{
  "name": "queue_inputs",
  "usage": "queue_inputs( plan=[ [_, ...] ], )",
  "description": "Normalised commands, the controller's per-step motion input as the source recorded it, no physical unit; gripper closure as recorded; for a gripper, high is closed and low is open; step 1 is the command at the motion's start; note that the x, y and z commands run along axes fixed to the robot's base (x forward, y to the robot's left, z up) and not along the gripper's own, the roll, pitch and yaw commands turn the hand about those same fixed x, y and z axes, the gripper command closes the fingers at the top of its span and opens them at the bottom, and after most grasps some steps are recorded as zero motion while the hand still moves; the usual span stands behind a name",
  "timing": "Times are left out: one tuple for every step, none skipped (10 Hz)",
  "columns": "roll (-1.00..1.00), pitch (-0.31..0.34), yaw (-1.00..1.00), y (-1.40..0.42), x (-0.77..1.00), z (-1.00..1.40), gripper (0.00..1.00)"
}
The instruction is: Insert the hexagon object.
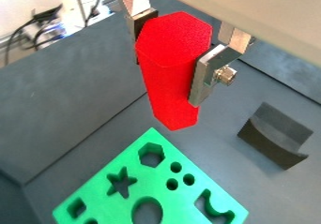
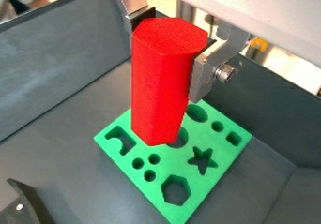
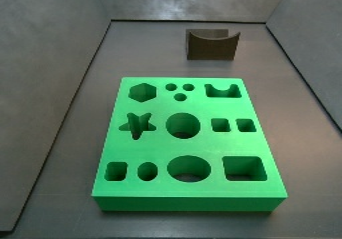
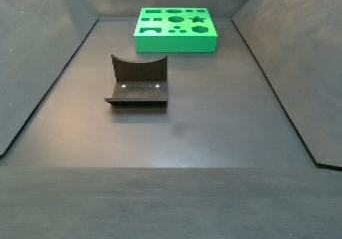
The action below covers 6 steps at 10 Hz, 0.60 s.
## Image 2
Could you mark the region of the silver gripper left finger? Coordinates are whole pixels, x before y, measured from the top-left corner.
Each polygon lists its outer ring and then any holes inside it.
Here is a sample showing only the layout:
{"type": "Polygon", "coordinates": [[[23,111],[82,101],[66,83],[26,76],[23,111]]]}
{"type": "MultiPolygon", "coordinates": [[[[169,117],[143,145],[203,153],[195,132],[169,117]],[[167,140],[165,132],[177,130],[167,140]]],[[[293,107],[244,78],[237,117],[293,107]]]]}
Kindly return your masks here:
{"type": "Polygon", "coordinates": [[[155,17],[155,8],[149,5],[147,0],[117,0],[125,19],[125,25],[131,34],[139,23],[155,17]]]}

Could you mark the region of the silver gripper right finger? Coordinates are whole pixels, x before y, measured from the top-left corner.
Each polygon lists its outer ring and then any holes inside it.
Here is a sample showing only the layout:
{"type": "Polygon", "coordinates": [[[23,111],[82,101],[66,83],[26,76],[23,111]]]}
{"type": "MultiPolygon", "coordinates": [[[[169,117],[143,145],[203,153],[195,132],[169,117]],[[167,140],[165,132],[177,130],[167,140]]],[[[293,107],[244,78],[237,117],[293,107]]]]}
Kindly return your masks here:
{"type": "Polygon", "coordinates": [[[197,103],[211,90],[215,80],[228,82],[236,68],[228,61],[244,51],[250,33],[222,21],[217,27],[217,39],[197,54],[190,75],[189,100],[197,103]]]}

